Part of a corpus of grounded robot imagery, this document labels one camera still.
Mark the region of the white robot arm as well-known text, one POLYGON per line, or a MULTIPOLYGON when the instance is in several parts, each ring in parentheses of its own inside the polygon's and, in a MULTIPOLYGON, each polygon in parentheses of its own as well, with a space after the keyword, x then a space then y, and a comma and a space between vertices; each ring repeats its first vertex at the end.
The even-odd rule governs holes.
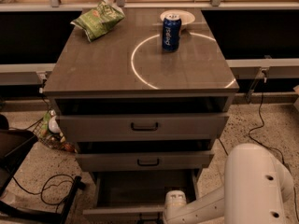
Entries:
POLYGON ((286 224, 284 203, 293 188, 291 172, 268 150, 241 144, 227 157, 222 187, 191 203, 180 190, 166 194, 164 224, 199 224, 218 217, 224 224, 286 224))

